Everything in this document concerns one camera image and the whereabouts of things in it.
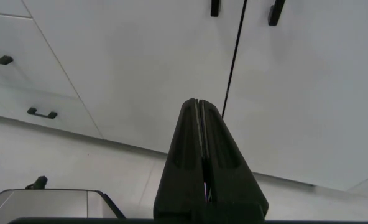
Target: cabinet handle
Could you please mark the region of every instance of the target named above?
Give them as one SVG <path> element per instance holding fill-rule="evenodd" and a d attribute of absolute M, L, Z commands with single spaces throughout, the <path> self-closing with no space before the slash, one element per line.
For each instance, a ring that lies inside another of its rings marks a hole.
<path fill-rule="evenodd" d="M 275 0 L 275 4 L 273 4 L 270 8 L 269 14 L 269 25 L 276 26 L 278 24 L 279 17 L 281 16 L 283 5 L 285 4 L 285 0 Z"/>
<path fill-rule="evenodd" d="M 210 15 L 212 17 L 218 17 L 220 13 L 221 0 L 211 0 Z"/>
<path fill-rule="evenodd" d="M 13 61 L 12 57 L 5 55 L 0 58 L 0 65 L 8 65 L 12 61 Z"/>
<path fill-rule="evenodd" d="M 57 116 L 57 113 L 53 111 L 50 112 L 48 115 L 37 114 L 36 111 L 37 111 L 36 108 L 29 108 L 27 113 L 30 115 L 40 116 L 41 118 L 48 118 L 48 119 L 54 119 Z"/>

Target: drawer handle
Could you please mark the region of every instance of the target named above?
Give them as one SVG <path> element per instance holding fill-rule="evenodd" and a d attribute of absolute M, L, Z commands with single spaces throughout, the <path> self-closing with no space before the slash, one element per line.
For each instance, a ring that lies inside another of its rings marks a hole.
<path fill-rule="evenodd" d="M 54 119 L 57 116 L 57 113 L 53 111 L 50 112 L 48 115 L 37 114 L 36 111 L 37 111 L 36 108 L 29 108 L 27 113 L 30 115 L 40 116 L 41 118 L 48 118 L 48 119 Z"/>
<path fill-rule="evenodd" d="M 220 13 L 221 0 L 211 0 L 210 15 L 212 17 L 218 17 Z"/>
<path fill-rule="evenodd" d="M 270 26 L 276 26 L 278 24 L 284 4 L 285 0 L 275 0 L 275 4 L 271 6 L 269 14 Z"/>
<path fill-rule="evenodd" d="M 0 65 L 8 65 L 12 61 L 13 61 L 12 57 L 5 55 L 0 58 Z"/>

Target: black handle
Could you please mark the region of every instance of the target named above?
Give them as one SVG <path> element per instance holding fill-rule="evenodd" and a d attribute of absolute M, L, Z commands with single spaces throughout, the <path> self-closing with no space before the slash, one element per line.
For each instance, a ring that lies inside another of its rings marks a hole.
<path fill-rule="evenodd" d="M 212 17 L 218 17 L 220 13 L 221 0 L 211 0 L 210 15 Z"/>
<path fill-rule="evenodd" d="M 5 55 L 0 58 L 0 65 L 8 65 L 12 61 L 13 61 L 12 57 Z"/>
<path fill-rule="evenodd" d="M 47 116 L 46 115 L 42 115 L 42 114 L 37 114 L 36 113 L 37 109 L 36 108 L 29 108 L 29 110 L 27 111 L 28 114 L 30 115 L 34 115 L 34 116 L 40 116 L 42 118 L 48 118 L 48 119 L 54 119 L 57 116 L 56 112 L 50 112 Z"/>
<path fill-rule="evenodd" d="M 275 0 L 275 4 L 271 6 L 269 14 L 270 26 L 276 26 L 278 24 L 284 4 L 285 0 Z"/>

